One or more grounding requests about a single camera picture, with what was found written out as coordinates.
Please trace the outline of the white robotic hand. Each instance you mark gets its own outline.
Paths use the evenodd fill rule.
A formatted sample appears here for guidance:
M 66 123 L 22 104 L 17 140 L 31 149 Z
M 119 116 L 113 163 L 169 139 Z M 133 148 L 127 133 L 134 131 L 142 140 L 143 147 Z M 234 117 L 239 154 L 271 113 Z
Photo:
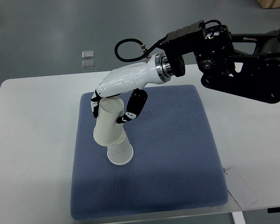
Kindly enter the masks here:
M 102 98 L 132 91 L 126 112 L 117 118 L 117 124 L 136 119 L 147 101 L 147 84 L 164 84 L 173 75 L 171 66 L 164 54 L 151 56 L 148 62 L 134 63 L 112 70 L 99 84 L 91 98 L 91 110 L 98 117 L 99 102 Z

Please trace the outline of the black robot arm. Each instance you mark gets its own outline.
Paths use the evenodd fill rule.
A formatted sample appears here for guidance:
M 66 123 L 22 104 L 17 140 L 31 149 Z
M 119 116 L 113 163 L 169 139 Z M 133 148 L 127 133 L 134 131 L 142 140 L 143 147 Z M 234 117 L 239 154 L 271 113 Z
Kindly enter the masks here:
M 151 48 L 140 42 L 142 55 L 121 58 L 127 66 L 112 70 L 91 98 L 97 117 L 102 99 L 131 92 L 117 123 L 141 113 L 147 84 L 164 84 L 185 74 L 183 56 L 193 53 L 204 87 L 269 104 L 280 102 L 280 28 L 266 34 L 232 34 L 220 21 L 198 21 L 168 33 Z

